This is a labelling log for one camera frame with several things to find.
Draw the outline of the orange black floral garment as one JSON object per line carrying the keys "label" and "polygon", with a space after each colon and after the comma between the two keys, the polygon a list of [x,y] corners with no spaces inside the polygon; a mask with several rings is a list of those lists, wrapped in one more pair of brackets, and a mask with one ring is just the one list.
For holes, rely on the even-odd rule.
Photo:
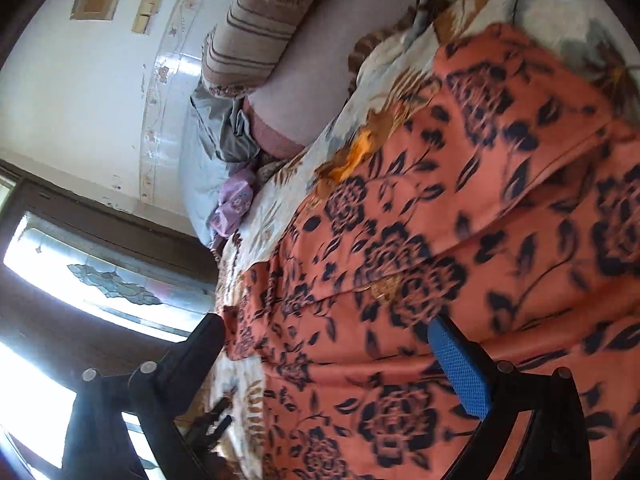
{"label": "orange black floral garment", "polygon": [[438,479],[476,422],[428,345],[446,314],[497,360],[565,366],[594,478],[639,445],[639,133],[520,30],[440,48],[293,214],[224,310],[258,356],[266,479]]}

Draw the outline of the stained glass window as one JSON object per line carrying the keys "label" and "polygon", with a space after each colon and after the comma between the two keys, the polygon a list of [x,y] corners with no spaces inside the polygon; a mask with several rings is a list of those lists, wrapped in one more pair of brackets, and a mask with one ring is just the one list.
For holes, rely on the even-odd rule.
{"label": "stained glass window", "polygon": [[26,179],[1,180],[1,427],[55,477],[82,373],[127,373],[214,305],[194,238],[142,226]]}

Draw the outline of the purple floral small garment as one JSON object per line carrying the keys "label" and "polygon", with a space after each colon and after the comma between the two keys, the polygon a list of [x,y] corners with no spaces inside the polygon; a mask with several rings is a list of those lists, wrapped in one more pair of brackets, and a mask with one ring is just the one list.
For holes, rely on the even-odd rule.
{"label": "purple floral small garment", "polygon": [[212,237],[209,249],[214,252],[239,229],[252,206],[256,174],[248,168],[232,174],[221,185],[218,203],[207,220]]}

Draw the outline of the grey-blue pillow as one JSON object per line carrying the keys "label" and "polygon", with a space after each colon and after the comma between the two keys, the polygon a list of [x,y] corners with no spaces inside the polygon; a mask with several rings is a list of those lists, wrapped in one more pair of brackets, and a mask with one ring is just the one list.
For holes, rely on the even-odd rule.
{"label": "grey-blue pillow", "polygon": [[207,221],[218,206],[222,185],[250,166],[259,152],[243,101],[213,96],[200,82],[186,109],[179,180],[184,209],[203,245],[213,244]]}

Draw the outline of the striped floral bolster pillow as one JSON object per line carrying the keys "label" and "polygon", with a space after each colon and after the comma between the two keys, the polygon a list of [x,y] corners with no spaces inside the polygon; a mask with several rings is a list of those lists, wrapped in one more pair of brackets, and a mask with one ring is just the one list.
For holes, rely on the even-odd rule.
{"label": "striped floral bolster pillow", "polygon": [[201,80],[218,98],[261,87],[278,65],[314,0],[233,0],[206,36]]}

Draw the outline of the mauve bed sheet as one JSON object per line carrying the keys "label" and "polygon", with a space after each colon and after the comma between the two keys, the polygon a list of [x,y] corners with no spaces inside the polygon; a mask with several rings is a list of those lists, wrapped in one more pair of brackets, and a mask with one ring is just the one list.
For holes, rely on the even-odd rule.
{"label": "mauve bed sheet", "polygon": [[314,0],[267,81],[248,96],[254,138],[267,154],[290,159],[341,113],[356,70],[356,45],[389,32],[416,0]]}

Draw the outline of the cream leaf-pattern quilted blanket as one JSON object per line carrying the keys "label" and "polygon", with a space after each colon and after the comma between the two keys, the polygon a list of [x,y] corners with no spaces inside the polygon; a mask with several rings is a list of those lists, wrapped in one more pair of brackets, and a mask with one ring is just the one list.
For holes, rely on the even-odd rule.
{"label": "cream leaf-pattern quilted blanket", "polygon": [[[294,212],[315,192],[329,193],[336,170],[356,153],[366,134],[383,144],[393,129],[394,104],[419,94],[434,78],[437,51],[479,34],[493,24],[520,30],[565,68],[599,90],[615,115],[639,133],[639,89],[632,67],[614,37],[593,16],[591,0],[448,0],[448,8],[416,38],[395,36],[380,44],[360,70],[357,87],[341,114],[317,140],[274,176],[224,246],[216,310],[236,306],[245,292],[245,274],[266,262]],[[232,426],[222,448],[244,479],[265,479],[262,456],[265,373],[258,356],[232,359],[226,348],[214,369],[214,389],[231,398]]]}

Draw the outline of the beige wall switch plate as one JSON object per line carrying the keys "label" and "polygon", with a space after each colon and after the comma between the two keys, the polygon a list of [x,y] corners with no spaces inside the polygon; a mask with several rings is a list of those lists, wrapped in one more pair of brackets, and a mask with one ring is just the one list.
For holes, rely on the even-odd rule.
{"label": "beige wall switch plate", "polygon": [[141,0],[131,31],[134,34],[146,35],[154,16],[160,10],[163,0]]}

